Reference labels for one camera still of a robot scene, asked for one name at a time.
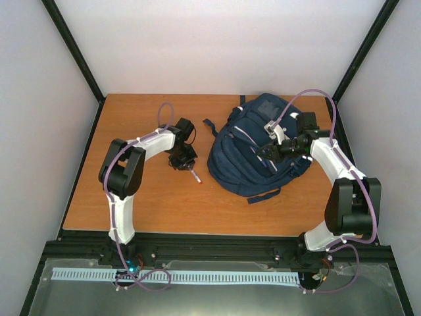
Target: white wall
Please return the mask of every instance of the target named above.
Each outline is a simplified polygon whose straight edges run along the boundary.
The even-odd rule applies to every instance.
[[[384,0],[57,0],[104,93],[333,93]]]
[[[0,69],[0,314],[18,315],[97,103],[41,1],[2,1]]]
[[[382,182],[380,240],[421,315],[421,2],[401,1],[339,103],[357,165]]]

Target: wooden tabletop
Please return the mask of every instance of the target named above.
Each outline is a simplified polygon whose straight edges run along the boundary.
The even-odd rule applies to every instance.
[[[168,154],[160,153],[145,163],[143,180],[134,199],[134,227],[140,232],[177,232],[241,235],[296,236],[314,228],[324,218],[331,185],[315,161],[301,177],[284,186],[281,193],[256,204],[223,189],[209,174],[207,158],[214,137],[202,123],[211,119],[219,130],[238,95],[132,95],[107,96],[82,173],[64,222],[64,229],[108,230],[109,207],[98,172],[115,138],[143,136],[157,127],[157,110],[162,102],[174,104],[176,124],[180,117],[193,122],[197,137],[195,171],[200,185],[188,171],[168,166]],[[321,128],[331,122],[323,97],[303,96],[294,105],[316,113]],[[162,110],[161,120],[169,117]]]

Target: robotic arm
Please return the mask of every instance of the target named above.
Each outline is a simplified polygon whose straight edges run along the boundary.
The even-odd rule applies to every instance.
[[[185,118],[181,118],[176,126],[162,127],[155,130],[150,136],[137,138],[137,143],[128,149],[120,161],[126,162],[126,166],[115,164],[110,172],[107,188],[111,194],[107,195],[110,205],[110,216],[112,204],[114,205],[114,218],[118,227],[118,242],[127,244],[134,236],[133,227],[133,198],[140,187],[143,166],[146,160],[163,151],[170,154],[169,165],[178,170],[193,170],[195,158],[197,158],[191,144],[186,141],[194,130],[194,125]],[[119,151],[128,143],[132,142],[115,139],[111,142],[101,170],[99,181],[104,183],[105,174],[112,160]],[[109,236],[115,240],[113,228]]]
[[[377,178],[367,178],[360,172],[339,148],[337,140],[331,144],[329,130],[317,126],[314,113],[297,116],[299,136],[288,139],[279,126],[266,130],[273,142],[261,147],[257,155],[280,163],[286,157],[307,157],[316,159],[327,174],[332,191],[326,205],[324,221],[316,228],[302,233],[301,254],[310,251],[325,251],[332,242],[344,237],[372,232],[372,217],[355,175],[367,189],[376,218],[379,215],[381,184]]]

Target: backpack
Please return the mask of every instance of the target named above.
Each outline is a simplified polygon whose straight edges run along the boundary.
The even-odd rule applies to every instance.
[[[301,176],[311,165],[312,159],[306,156],[287,157],[274,163],[256,155],[258,148],[273,142],[264,126],[275,121],[287,104],[276,95],[264,93],[233,108],[219,133],[209,119],[203,121],[215,136],[207,161],[210,174],[228,191],[250,197],[249,204],[278,195],[282,186]],[[289,138],[298,136],[295,117],[300,113],[291,105],[280,122]]]

